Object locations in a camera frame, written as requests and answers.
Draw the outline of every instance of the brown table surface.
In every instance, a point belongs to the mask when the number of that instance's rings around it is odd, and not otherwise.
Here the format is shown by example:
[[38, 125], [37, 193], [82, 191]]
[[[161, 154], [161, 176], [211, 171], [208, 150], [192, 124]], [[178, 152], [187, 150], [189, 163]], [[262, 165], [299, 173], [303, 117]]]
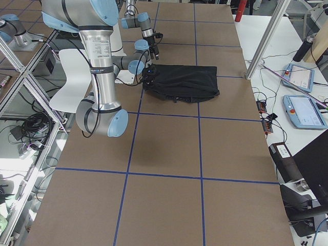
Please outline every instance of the brown table surface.
[[[230, 7], [137, 8], [164, 34], [154, 63], [217, 66], [221, 95], [175, 104], [116, 85], [125, 134], [73, 127], [25, 245], [293, 245]], [[129, 54], [141, 31], [121, 35]]]

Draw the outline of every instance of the tablet screen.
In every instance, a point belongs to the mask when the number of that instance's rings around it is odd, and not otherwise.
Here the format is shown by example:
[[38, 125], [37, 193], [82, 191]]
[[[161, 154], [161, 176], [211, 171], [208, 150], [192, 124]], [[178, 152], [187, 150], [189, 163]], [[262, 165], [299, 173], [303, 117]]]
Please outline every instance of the tablet screen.
[[293, 66], [290, 83], [298, 87], [309, 88], [310, 75], [311, 71], [309, 69]]
[[323, 123], [319, 118], [316, 109], [308, 97], [290, 97], [297, 117], [302, 125], [322, 126]]

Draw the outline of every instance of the label on robot arm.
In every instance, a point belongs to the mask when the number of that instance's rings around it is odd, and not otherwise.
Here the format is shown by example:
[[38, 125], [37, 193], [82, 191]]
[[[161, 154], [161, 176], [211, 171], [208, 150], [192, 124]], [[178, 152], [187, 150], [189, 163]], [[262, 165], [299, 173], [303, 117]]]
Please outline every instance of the label on robot arm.
[[89, 59], [104, 59], [111, 55], [109, 40], [87, 40]]
[[277, 149], [281, 155], [282, 158], [290, 157], [290, 154], [288, 153], [285, 145], [277, 145]]

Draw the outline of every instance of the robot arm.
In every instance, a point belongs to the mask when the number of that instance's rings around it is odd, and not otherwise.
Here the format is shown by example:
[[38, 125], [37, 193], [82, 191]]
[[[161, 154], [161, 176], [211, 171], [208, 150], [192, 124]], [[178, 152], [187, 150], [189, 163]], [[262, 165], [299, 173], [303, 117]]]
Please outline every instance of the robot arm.
[[163, 34], [153, 30], [146, 12], [137, 15], [134, 6], [135, 0], [127, 0], [125, 18], [121, 20], [122, 27], [125, 29], [140, 27], [142, 37], [148, 42], [151, 58], [153, 59], [153, 55], [155, 55], [156, 60], [158, 60], [159, 50], [155, 38], [163, 38]]
[[0, 36], [5, 42], [15, 39], [18, 46], [27, 46], [32, 43], [31, 36], [14, 14], [0, 16]]
[[89, 133], [121, 136], [128, 113], [116, 99], [115, 77], [127, 67], [134, 74], [141, 73], [148, 56], [137, 51], [129, 57], [112, 57], [110, 35], [118, 22], [115, 0], [43, 0], [42, 8], [46, 25], [79, 33], [88, 56], [93, 92], [77, 108], [78, 126]]

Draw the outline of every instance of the metal frame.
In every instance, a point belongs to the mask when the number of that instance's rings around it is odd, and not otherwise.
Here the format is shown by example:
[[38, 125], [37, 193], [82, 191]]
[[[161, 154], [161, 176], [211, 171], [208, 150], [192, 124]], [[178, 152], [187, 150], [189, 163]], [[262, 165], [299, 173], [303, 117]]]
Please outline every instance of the metal frame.
[[[49, 36], [49, 40], [56, 37], [56, 33], [52, 32]], [[27, 66], [24, 66], [16, 54], [8, 47], [4, 40], [0, 37], [0, 51], [3, 52], [4, 56], [8, 59], [11, 65], [16, 71], [20, 73], [19, 77], [16, 79], [12, 87], [7, 92], [6, 96], [0, 101], [0, 117], [4, 114], [5, 110], [9, 107], [9, 104], [14, 99], [15, 95], [24, 85], [26, 89], [32, 94], [35, 100], [45, 109], [52, 120], [55, 122], [52, 132], [47, 140], [48, 146], [51, 146], [56, 138], [57, 132], [60, 128], [64, 128], [63, 122], [65, 120], [65, 115], [63, 112], [58, 112], [52, 110], [49, 106], [50, 98], [41, 87], [36, 78], [32, 75], [32, 71], [38, 62], [41, 60], [42, 56], [46, 53], [48, 46], [46, 44], [37, 51], [37, 53], [32, 57]], [[11, 215], [7, 224], [6, 229], [2, 232], [0, 237], [0, 245], [8, 245], [11, 241], [12, 233], [18, 222], [19, 217], [24, 209], [27, 199], [34, 187], [34, 184], [38, 178], [39, 170], [43, 165], [50, 148], [45, 148], [40, 153], [40, 156], [31, 171], [24, 178], [25, 185], [20, 193], [19, 199], [15, 201], [14, 207], [12, 208]]]
[[263, 54], [265, 50], [267, 49], [267, 46], [269, 45], [269, 41], [272, 38], [272, 35], [275, 33], [280, 20], [285, 13], [289, 3], [291, 0], [281, 0], [279, 1], [275, 12], [273, 13], [270, 22], [264, 32], [264, 35], [260, 41], [260, 44], [258, 45], [255, 54], [253, 56], [252, 62], [247, 70], [247, 73], [245, 75], [246, 79], [251, 79], [255, 73], [255, 70], [257, 66], [260, 63], [260, 59], [263, 57]]
[[[56, 122], [53, 126], [52, 132], [49, 136], [49, 139], [47, 141], [47, 146], [51, 146], [56, 138], [57, 132], [60, 128], [60, 124]], [[18, 219], [24, 209], [24, 206], [27, 202], [27, 199], [29, 195], [32, 192], [32, 189], [34, 187], [34, 184], [38, 178], [39, 170], [41, 169], [41, 166], [43, 165], [48, 153], [50, 151], [50, 148], [45, 148], [42, 152], [41, 155], [35, 164], [34, 168], [26, 175], [28, 177], [25, 184], [25, 187], [22, 189], [22, 192], [20, 194], [19, 199], [16, 201], [14, 207], [12, 208], [11, 216], [8, 221], [6, 229], [2, 232], [1, 237], [0, 237], [0, 245], [8, 245], [10, 240], [11, 240], [11, 235], [15, 229], [15, 226], [18, 222]]]

